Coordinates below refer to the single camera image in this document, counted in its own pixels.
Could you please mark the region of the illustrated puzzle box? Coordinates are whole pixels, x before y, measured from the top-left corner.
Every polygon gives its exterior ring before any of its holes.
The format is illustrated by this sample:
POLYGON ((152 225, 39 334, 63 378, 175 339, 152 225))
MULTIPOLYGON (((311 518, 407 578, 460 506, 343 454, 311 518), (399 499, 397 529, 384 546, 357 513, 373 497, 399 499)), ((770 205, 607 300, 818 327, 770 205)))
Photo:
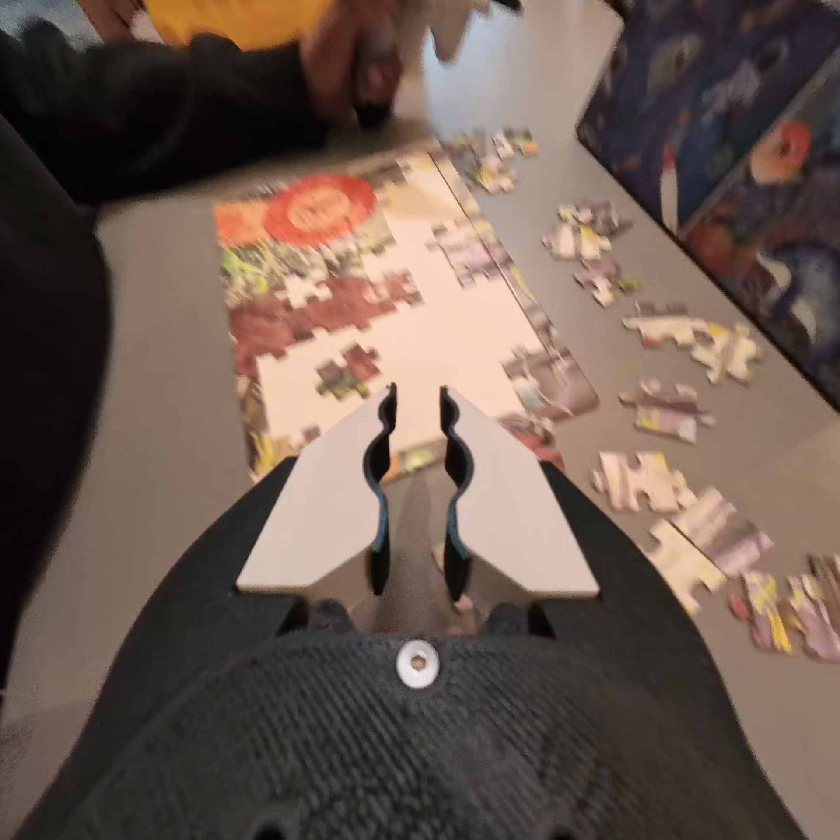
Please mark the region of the illustrated puzzle box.
POLYGON ((838 2, 631 2, 583 146, 839 403, 838 2))

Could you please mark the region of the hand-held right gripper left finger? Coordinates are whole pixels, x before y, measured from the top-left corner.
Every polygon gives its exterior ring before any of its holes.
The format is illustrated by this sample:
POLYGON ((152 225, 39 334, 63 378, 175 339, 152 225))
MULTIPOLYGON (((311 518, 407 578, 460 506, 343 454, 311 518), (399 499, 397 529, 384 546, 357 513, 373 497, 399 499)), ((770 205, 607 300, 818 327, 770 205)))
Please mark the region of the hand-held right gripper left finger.
POLYGON ((238 592, 334 600, 353 610, 383 594, 390 572, 391 383, 305 447, 239 572, 238 592))

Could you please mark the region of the jigsaw pieces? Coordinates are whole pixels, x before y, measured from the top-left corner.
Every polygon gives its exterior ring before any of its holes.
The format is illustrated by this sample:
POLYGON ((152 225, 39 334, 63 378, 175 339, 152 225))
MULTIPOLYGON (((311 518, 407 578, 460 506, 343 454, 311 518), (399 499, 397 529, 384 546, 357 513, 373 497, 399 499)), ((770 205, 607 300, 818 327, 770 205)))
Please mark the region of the jigsaw pieces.
MULTIPOLYGON (((543 372, 545 381, 551 380, 559 391, 567 396, 572 388, 570 374, 578 371, 576 362, 556 343, 556 331, 539 306, 539 301, 531 296, 531 291, 522 278, 522 273, 515 260, 508 253, 504 244, 499 244, 498 236, 487 221, 475 198, 465 184, 466 163, 461 167, 465 174, 456 173, 456 163, 460 157, 466 161, 467 151, 474 148, 466 142, 458 144, 455 140, 447 143, 450 152, 440 151, 435 159, 438 168, 448 178, 456 197, 461 201, 468 220, 476 231, 478 241, 496 261, 514 298, 523 306, 524 313, 532 318, 532 326, 537 330, 538 338, 545 350, 543 372)), ((609 255, 610 239, 603 238, 598 224, 617 224, 613 206, 595 203, 595 211, 587 206, 572 207, 571 215, 560 208, 560 222, 554 233, 560 239, 560 245, 570 246, 571 257, 560 255, 561 259, 582 259, 583 272, 579 273, 581 283, 596 291, 596 296, 603 295, 603 302, 611 296, 611 282, 617 277, 614 260, 609 255)), ((692 355, 698 361, 709 366, 710 382, 719 382, 719 374, 729 375, 740 381, 749 373, 749 364, 760 357, 760 348, 749 336, 749 330, 743 324, 736 324, 730 330, 718 328, 702 319, 692 319, 685 308, 670 307, 655 311, 647 303, 637 305, 637 314, 625 318, 625 327, 636 330, 645 342, 651 346, 662 339, 673 341, 679 346, 691 346, 692 355)), ((697 392, 688 386, 675 385, 665 394, 656 381, 640 381, 637 392, 621 395, 621 402, 634 409, 637 425, 647 432, 680 433, 685 432, 685 439, 692 443, 696 439, 699 425, 708 419, 697 407, 697 392)), ((543 468, 553 490, 550 479, 562 477, 553 462, 540 459, 546 464, 543 468)), ((702 585, 709 592, 718 591, 729 580, 740 580, 743 597, 735 597, 731 602, 733 609, 743 608, 745 613, 740 621, 750 626, 753 643, 757 649, 790 654, 793 651, 789 630, 802 636, 803 645, 808 655, 838 664, 838 554, 815 556, 809 559, 811 574, 794 574, 788 577, 789 595, 780 598, 776 580, 772 574, 756 570, 754 564, 762 553, 773 547, 772 540, 754 523, 747 519, 737 520, 738 510, 718 489, 708 487, 700 494, 694 493, 686 483, 685 477, 669 467, 661 453, 638 452, 631 465, 625 455, 614 452, 599 454, 600 468, 592 473, 594 489, 605 498, 615 512, 638 512, 638 497, 645 497, 649 509, 660 515, 661 519, 649 530, 649 535, 657 541, 651 553, 640 553, 637 546, 629 545, 629 556, 636 564, 617 560, 617 553, 598 554, 591 540, 581 538, 601 538, 609 536, 608 529, 586 526, 579 534, 571 520, 568 521, 574 536, 580 544, 584 556, 590 560, 604 560, 607 572, 630 574, 618 582, 617 595, 629 598, 630 607, 644 607, 643 598, 638 593, 640 585, 646 582, 642 578, 651 573, 654 595, 660 601, 665 598, 668 621, 671 624, 688 622, 699 612, 700 605, 693 597, 693 590, 702 585)), ((567 517, 566 508, 561 504, 567 517)))

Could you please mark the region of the person's black jacket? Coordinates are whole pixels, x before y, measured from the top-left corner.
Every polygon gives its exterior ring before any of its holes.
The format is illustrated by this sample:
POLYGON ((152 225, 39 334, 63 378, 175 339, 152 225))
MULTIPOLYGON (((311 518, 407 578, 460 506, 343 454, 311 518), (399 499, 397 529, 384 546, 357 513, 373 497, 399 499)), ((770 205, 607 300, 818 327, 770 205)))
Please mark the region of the person's black jacket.
POLYGON ((98 409, 110 278, 91 216, 2 118, 1 668, 98 409))

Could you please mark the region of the yellow cloth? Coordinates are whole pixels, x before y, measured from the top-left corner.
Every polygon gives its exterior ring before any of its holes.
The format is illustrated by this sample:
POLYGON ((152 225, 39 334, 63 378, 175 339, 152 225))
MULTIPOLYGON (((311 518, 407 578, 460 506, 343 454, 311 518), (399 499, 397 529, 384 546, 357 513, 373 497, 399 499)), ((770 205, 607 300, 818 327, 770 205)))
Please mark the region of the yellow cloth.
POLYGON ((163 41, 187 46, 196 37, 218 36, 244 50, 281 46, 313 25, 328 1, 145 1, 163 41))

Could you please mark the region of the person's left hand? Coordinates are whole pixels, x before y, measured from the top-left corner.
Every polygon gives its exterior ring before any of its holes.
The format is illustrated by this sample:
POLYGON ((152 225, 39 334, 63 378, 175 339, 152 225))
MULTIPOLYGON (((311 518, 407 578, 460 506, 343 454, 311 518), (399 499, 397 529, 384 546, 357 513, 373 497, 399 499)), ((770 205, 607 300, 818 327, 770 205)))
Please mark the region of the person's left hand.
POLYGON ((333 127, 358 122, 353 109, 353 64, 364 31, 386 18, 396 23, 403 2, 334 1, 300 38, 301 68, 313 110, 333 127))

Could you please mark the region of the brown green puzzle piece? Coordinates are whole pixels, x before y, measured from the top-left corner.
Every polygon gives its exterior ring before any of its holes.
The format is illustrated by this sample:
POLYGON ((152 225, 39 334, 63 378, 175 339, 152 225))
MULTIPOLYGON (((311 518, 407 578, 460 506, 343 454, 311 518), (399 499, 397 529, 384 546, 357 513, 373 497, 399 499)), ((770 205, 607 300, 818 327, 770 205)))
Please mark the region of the brown green puzzle piece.
POLYGON ((326 360, 316 367, 315 388, 320 396, 341 402, 350 396, 365 400, 371 395, 369 382, 381 375, 376 348, 352 343, 341 351, 341 361, 326 360))

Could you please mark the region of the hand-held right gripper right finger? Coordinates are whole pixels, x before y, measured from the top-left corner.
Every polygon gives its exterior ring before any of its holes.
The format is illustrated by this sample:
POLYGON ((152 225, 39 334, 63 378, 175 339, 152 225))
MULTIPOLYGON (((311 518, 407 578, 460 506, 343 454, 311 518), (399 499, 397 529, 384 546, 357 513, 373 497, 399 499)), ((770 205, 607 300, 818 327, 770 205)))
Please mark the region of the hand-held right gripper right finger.
POLYGON ((488 616, 502 603, 596 598, 601 588, 546 464, 454 388, 440 388, 439 416, 455 485, 438 552, 452 602, 488 616))

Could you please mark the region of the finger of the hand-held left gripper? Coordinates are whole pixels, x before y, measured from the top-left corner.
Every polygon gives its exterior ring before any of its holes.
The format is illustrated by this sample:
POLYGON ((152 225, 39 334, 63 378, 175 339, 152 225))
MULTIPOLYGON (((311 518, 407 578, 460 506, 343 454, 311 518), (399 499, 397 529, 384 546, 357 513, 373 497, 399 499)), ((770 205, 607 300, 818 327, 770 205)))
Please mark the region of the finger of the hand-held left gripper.
POLYGON ((453 61, 471 19, 476 15, 487 16, 490 11, 489 1, 424 1, 423 4, 439 62, 453 61))

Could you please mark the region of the jigsaw puzzle board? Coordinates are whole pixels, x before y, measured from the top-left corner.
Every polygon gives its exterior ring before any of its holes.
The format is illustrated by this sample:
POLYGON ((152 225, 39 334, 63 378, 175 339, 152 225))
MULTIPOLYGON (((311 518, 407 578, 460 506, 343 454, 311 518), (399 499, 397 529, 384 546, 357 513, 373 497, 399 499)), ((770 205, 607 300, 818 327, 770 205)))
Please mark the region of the jigsaw puzzle board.
POLYGON ((541 457, 599 397, 578 371, 561 396, 545 350, 461 201, 442 146, 413 143, 212 207, 248 475, 259 482, 375 393, 397 388, 393 479, 443 457, 438 390, 461 392, 541 457), (371 395, 320 396, 315 372, 376 348, 371 395))

